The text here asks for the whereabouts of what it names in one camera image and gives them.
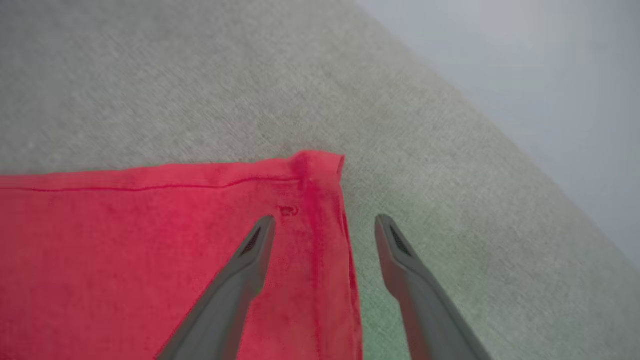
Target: gray floor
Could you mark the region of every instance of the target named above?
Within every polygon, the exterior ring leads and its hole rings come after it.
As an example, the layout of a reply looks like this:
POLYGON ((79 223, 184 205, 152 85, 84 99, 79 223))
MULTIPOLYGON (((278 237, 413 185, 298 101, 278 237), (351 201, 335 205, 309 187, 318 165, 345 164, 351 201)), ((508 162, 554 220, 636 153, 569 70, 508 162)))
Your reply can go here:
POLYGON ((354 4, 33 0, 0 14, 3 174, 344 152, 365 358, 408 359, 379 212, 496 359, 640 354, 637 270, 354 4))

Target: red towel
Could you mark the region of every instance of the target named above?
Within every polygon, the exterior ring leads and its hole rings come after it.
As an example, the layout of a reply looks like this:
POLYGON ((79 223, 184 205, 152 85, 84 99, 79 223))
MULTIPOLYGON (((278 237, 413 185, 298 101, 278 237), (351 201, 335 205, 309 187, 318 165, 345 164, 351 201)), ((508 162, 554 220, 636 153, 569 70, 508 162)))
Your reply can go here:
POLYGON ((0 357, 152 359, 264 215, 239 359, 362 358, 343 156, 0 177, 0 357))

